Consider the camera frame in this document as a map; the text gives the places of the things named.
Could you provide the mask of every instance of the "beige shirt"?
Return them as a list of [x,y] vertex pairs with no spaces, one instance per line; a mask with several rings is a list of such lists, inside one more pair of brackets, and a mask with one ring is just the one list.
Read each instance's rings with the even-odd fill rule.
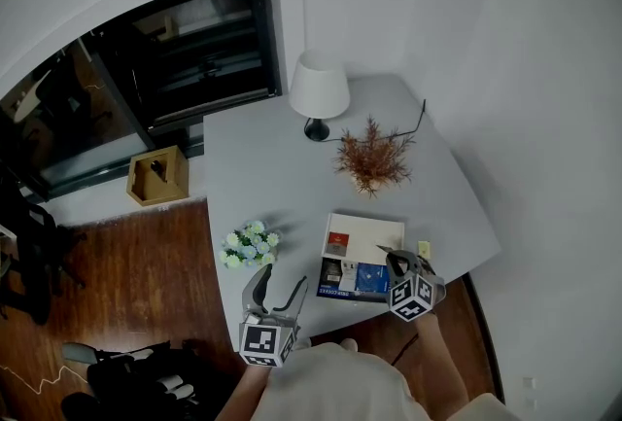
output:
[[[493,396],[477,398],[451,421],[516,421]],[[274,369],[253,421],[430,421],[403,375],[382,359],[334,343],[297,350]]]

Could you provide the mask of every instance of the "table lamp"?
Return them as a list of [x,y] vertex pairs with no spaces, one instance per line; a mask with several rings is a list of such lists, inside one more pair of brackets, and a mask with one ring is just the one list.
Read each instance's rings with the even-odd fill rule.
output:
[[322,119],[341,115],[350,105],[350,90],[343,66],[317,50],[300,55],[290,88],[290,105],[300,115],[313,119],[304,133],[313,141],[324,141],[330,134]]

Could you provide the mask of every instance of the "person's left arm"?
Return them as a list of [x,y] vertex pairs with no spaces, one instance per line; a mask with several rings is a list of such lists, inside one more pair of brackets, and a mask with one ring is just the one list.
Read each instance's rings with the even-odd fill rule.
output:
[[216,421],[250,421],[268,382],[270,368],[247,366]]

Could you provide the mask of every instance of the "open box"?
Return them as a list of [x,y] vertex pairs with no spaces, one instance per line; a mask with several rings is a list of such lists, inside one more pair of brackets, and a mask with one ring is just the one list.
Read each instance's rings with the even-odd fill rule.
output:
[[[152,169],[157,162],[158,171]],[[177,146],[133,157],[127,176],[127,194],[141,206],[188,198],[188,161]]]

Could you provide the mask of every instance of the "dried plant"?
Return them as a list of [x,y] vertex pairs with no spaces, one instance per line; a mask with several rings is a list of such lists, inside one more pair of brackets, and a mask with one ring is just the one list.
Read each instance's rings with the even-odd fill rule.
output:
[[378,123],[369,116],[363,140],[356,139],[346,129],[341,141],[335,158],[336,172],[352,174],[359,192],[376,196],[384,185],[410,180],[411,171],[404,165],[403,156],[414,143],[411,135],[400,139],[394,129],[389,135],[381,136]]

